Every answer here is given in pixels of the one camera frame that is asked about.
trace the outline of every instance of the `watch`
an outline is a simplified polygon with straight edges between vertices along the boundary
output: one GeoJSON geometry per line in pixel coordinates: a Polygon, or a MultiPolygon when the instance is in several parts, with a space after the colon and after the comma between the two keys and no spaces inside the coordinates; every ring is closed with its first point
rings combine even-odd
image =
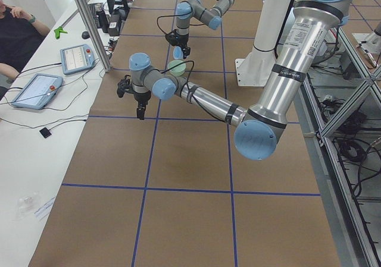
{"type": "Polygon", "coordinates": [[[35,17],[33,14],[31,14],[31,16],[32,16],[32,18],[31,18],[30,20],[28,20],[28,22],[29,22],[30,24],[32,24],[33,22],[36,21],[36,17],[35,17]]]}

